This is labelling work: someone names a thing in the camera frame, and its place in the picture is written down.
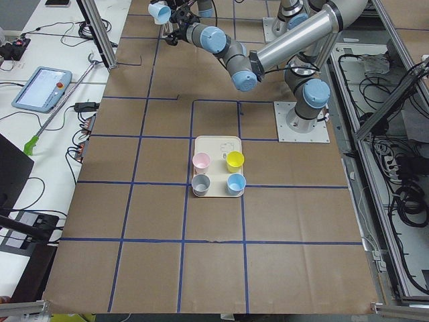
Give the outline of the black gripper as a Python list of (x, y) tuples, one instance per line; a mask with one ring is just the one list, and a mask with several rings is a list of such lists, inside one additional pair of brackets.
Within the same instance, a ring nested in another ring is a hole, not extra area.
[(166, 36), (170, 46), (177, 46), (180, 40), (187, 42), (186, 32), (190, 25), (198, 21), (198, 16), (190, 8), (177, 8), (170, 17), (170, 22), (178, 26)]

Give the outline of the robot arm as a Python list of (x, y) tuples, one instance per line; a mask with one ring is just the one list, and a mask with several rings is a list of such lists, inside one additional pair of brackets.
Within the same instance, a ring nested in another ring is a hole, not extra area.
[(315, 73), (326, 62), (336, 37), (364, 11), (366, 1), (307, 1), (312, 15), (298, 20), (303, 1), (283, 3), (279, 19), (286, 30), (259, 50), (247, 52), (242, 43), (221, 28), (201, 23), (190, 6), (175, 7), (170, 21), (177, 28), (166, 36), (175, 46), (180, 40), (212, 54), (227, 70), (235, 88), (251, 91), (281, 63), (286, 63), (284, 80), (296, 98), (287, 114), (288, 127), (298, 133), (310, 133), (316, 127), (320, 111), (326, 107), (330, 88)]
[(215, 11), (211, 0), (197, 0), (196, 2), (200, 17), (212, 17)]

